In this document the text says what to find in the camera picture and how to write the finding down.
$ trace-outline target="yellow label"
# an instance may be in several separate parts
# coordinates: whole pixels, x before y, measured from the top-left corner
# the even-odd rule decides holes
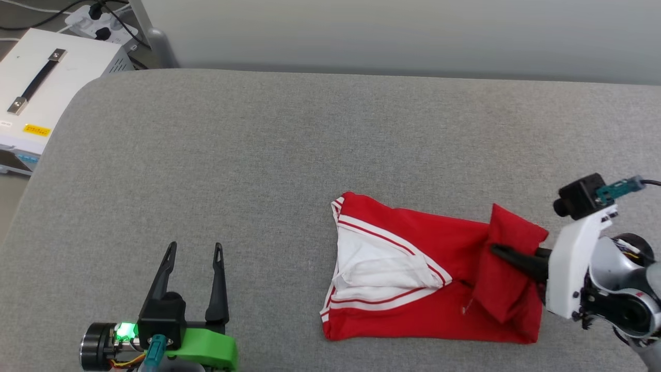
[[[36,126],[32,124],[25,124],[23,132],[36,134],[37,136],[48,137],[50,134],[50,128],[44,128],[43,126]]]

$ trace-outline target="white wall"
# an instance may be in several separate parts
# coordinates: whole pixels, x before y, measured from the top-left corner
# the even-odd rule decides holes
[[[141,2],[182,67],[661,83],[661,0]]]

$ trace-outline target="green led light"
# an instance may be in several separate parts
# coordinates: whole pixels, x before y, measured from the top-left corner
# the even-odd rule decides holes
[[[115,330],[115,340],[122,342],[137,337],[137,324],[122,322]]]

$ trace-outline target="red shorts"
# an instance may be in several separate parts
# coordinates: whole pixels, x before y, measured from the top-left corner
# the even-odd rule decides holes
[[[338,260],[321,311],[328,339],[537,341],[535,283],[489,247],[534,254],[546,230],[498,205],[489,224],[392,209],[353,193],[331,205]]]

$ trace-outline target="red cloth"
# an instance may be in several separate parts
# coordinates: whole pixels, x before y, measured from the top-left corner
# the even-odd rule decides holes
[[[546,239],[546,230],[498,205],[493,206],[489,224],[392,209],[354,193],[345,193],[333,202],[333,210],[338,233],[350,228],[366,236],[381,234],[376,238],[424,255],[428,261],[433,260],[430,269],[438,264],[440,271],[444,270],[451,279],[441,275],[443,287],[425,289],[428,295],[385,310],[375,308],[394,304],[396,297],[385,301],[338,301],[332,284],[321,311],[328,339],[429,337],[520,344],[537,341],[542,304],[535,283],[494,256],[489,247],[499,243],[533,254]],[[411,293],[416,291],[422,293],[413,290],[397,296],[397,300],[415,296]]]

